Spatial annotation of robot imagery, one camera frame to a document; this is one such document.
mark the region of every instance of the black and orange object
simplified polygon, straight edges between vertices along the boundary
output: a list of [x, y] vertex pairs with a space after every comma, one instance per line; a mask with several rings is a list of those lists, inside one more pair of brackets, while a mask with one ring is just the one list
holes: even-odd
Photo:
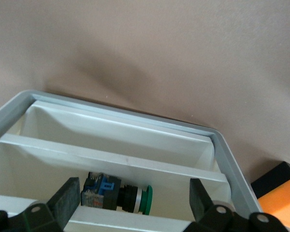
[[290, 164], [282, 162], [251, 186], [262, 210], [290, 228]]

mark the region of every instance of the screw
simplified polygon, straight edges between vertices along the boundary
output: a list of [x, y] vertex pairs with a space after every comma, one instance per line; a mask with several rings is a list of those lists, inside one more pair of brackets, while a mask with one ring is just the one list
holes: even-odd
[[41, 208], [39, 206], [36, 206], [34, 208], [31, 209], [32, 213], [38, 212]]
[[218, 206], [216, 210], [221, 214], [225, 214], [227, 212], [227, 210], [222, 206]]
[[269, 219], [267, 218], [266, 215], [263, 215], [263, 214], [258, 214], [257, 215], [257, 219], [261, 222], [264, 222], [264, 223], [268, 223], [269, 222]]

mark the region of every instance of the gray frame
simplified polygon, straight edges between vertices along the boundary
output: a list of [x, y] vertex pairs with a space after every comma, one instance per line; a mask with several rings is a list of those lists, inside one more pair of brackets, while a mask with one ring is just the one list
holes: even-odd
[[155, 125], [208, 136], [213, 141], [215, 148], [215, 158], [219, 168], [221, 172], [226, 175], [231, 186], [232, 201], [234, 203], [236, 212], [241, 216], [248, 218], [251, 213], [262, 211], [255, 194], [251, 190], [250, 185], [247, 184], [225, 139], [223, 138], [222, 134], [215, 129], [172, 119], [166, 119], [158, 116], [136, 113], [115, 107], [105, 106], [102, 104], [77, 100], [36, 90], [26, 90], [17, 94], [14, 98], [12, 98], [3, 107], [0, 108], [0, 137], [4, 135], [5, 132], [16, 121], [18, 121], [18, 119], [36, 100], [56, 103], [78, 109], [90, 110], [93, 107], [104, 109], [112, 111], [114, 114], [124, 114], [126, 118], [129, 118], [129, 116], [137, 116], [147, 121], [150, 120], [150, 122]]

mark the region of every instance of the orange block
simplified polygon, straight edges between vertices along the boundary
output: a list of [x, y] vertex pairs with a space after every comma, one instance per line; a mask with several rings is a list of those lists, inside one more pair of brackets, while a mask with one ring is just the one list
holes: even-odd
[[265, 213], [275, 216], [290, 228], [290, 180], [258, 200]]

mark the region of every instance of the silver ring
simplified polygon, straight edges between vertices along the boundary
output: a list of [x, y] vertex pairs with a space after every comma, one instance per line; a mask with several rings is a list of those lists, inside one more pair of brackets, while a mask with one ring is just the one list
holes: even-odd
[[142, 189], [141, 188], [137, 188], [137, 195], [136, 195], [134, 211], [133, 211], [136, 214], [139, 212], [141, 199], [142, 199]]

